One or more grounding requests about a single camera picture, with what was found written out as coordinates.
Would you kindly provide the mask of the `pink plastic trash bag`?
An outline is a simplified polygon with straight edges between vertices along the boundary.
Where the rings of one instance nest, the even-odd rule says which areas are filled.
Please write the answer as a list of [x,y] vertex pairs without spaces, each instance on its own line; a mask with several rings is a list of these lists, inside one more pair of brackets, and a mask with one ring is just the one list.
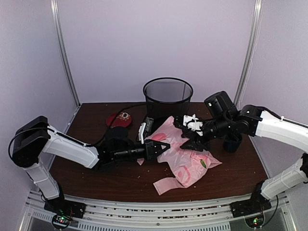
[[176,188],[188,188],[200,180],[206,172],[221,164],[209,151],[183,150],[180,148],[187,139],[182,131],[173,125],[174,117],[166,121],[146,139],[170,144],[170,149],[157,157],[158,163],[168,163],[173,177],[163,178],[153,183],[159,195]]

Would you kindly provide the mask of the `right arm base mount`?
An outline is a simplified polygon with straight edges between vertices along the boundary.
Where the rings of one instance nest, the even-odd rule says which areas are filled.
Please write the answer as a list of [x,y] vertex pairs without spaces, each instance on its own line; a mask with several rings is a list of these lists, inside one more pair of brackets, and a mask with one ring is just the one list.
[[252,229],[259,229],[265,224],[264,212],[271,209],[268,200],[247,199],[230,204],[233,218],[244,218],[246,225]]

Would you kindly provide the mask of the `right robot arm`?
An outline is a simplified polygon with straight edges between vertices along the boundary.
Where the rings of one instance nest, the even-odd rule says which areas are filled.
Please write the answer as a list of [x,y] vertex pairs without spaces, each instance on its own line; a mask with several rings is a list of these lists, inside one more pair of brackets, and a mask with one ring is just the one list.
[[277,140],[302,150],[304,153],[291,167],[277,176],[256,185],[247,209],[257,212],[278,194],[308,181],[308,127],[279,116],[266,107],[246,105],[238,110],[225,91],[217,92],[204,101],[212,119],[195,115],[177,116],[174,126],[182,131],[187,141],[181,149],[203,151],[209,142],[227,135],[246,134]]

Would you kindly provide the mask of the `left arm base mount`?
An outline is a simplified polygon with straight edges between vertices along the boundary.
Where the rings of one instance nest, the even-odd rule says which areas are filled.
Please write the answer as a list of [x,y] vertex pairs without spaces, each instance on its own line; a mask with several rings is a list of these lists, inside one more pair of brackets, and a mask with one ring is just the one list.
[[51,224],[57,230],[68,228],[74,218],[83,218],[86,205],[61,198],[45,200],[44,209],[53,212]]

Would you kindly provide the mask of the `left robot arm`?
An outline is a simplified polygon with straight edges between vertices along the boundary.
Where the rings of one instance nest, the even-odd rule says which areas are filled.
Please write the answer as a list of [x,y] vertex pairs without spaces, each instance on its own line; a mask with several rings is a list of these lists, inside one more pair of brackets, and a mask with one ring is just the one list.
[[134,143],[123,127],[108,129],[98,144],[83,143],[49,125],[46,117],[38,116],[16,131],[8,145],[8,155],[15,165],[26,171],[51,207],[64,214],[69,210],[69,202],[64,199],[59,183],[42,164],[41,153],[102,172],[119,162],[153,160],[169,149],[170,144],[151,139]]

